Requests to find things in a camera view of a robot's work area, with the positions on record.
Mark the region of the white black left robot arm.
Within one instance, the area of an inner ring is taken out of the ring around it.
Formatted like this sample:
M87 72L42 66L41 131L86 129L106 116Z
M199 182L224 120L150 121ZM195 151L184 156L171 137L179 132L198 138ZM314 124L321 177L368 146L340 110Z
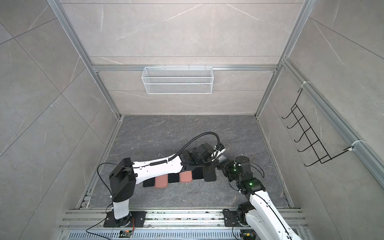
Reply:
M129 200L136 185L167 174L179 174L200 167L215 168L218 157L224 151L222 144L214 148L202 144L190 151L183 150L152 161L133 162L130 158L123 159L109 175L114 220L120 221L130 215Z

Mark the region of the pink phone case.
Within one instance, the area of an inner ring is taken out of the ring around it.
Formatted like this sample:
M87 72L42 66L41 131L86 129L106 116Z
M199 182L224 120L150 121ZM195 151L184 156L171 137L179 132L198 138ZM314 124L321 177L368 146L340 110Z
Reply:
M155 177L155 188L156 189L166 188L168 186L168 179L169 179L168 174Z

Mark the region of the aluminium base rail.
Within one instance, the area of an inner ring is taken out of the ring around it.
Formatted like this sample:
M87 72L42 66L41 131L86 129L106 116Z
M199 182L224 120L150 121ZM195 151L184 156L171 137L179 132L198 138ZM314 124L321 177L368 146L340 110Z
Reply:
M312 234L300 209L278 210L302 240ZM121 227L112 226L112 214L101 209L70 210L59 223L61 240L240 240L241 230L235 209L133 210L134 219ZM133 230L131 238L119 232Z

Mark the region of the black pad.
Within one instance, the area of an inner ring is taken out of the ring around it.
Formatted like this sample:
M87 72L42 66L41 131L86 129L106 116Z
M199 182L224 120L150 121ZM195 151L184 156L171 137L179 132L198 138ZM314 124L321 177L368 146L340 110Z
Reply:
M201 180L204 179L204 172L202 167L195 168L192 171L192 178L193 180Z

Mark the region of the small circuit board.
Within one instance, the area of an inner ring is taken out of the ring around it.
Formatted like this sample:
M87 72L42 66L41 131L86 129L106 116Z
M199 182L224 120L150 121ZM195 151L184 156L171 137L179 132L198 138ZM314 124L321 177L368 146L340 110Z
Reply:
M256 240L256 233L252 230L241 230L240 240Z
M119 238L131 238L133 236L133 230L124 230L119 232Z

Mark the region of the black phone case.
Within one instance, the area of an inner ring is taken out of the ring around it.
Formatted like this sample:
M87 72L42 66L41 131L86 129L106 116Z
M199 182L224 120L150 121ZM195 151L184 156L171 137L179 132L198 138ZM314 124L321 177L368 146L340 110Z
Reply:
M215 182L217 180L216 168L203 167L203 176L205 182Z

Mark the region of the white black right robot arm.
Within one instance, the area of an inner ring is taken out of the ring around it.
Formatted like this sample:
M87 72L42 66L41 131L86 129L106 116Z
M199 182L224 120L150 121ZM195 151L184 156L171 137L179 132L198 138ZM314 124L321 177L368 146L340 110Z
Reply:
M230 160L222 155L216 162L217 168L223 171L229 182L236 182L237 191L247 199L237 209L241 225L251 227L261 240L300 239L274 206L264 185L253 176L253 166L248 157Z

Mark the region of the small circuit board left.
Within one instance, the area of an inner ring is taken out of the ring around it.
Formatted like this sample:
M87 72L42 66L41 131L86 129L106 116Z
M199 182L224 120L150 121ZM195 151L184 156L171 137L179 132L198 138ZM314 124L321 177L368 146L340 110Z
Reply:
M119 238L131 238L133 236L133 230L124 230L119 232Z

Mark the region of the small circuit board right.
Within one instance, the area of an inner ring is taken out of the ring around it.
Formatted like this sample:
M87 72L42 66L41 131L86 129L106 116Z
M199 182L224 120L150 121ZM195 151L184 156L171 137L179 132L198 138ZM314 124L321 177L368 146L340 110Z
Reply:
M256 233L252 230L241 230L240 240L256 240Z

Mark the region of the black phone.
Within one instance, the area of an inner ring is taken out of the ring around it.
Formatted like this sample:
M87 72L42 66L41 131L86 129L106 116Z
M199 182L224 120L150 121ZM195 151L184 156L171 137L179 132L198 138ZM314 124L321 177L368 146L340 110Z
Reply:
M180 182L180 174L168 174L168 183L179 183Z
M150 178L148 180L143 181L143 187L148 188L148 187L154 187L156 183L156 178Z

